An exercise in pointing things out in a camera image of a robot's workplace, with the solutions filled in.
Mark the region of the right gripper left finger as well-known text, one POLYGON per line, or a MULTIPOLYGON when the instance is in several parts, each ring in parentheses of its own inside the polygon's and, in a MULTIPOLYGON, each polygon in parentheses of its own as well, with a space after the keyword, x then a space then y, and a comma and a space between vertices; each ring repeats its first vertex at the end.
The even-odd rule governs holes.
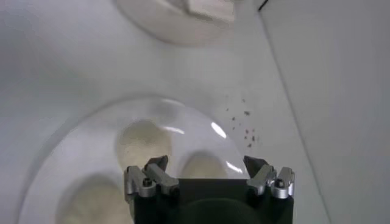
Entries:
POLYGON ((180 194, 179 180, 170 177, 166 172, 168 156, 151 158, 142 169, 138 166, 128 166, 124 171, 124 197, 130 203, 137 196, 152 198, 157 189, 163 195, 177 197, 180 194))

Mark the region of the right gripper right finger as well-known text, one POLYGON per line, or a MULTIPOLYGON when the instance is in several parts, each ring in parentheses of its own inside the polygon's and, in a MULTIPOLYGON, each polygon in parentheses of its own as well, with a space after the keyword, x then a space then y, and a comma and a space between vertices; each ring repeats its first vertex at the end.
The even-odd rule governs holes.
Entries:
POLYGON ((287 199, 294 196, 295 173, 290 167, 282 167, 280 172, 264 159, 244 156, 243 162, 250 178, 246 184, 261 196, 269 189, 271 195, 277 199, 287 199))

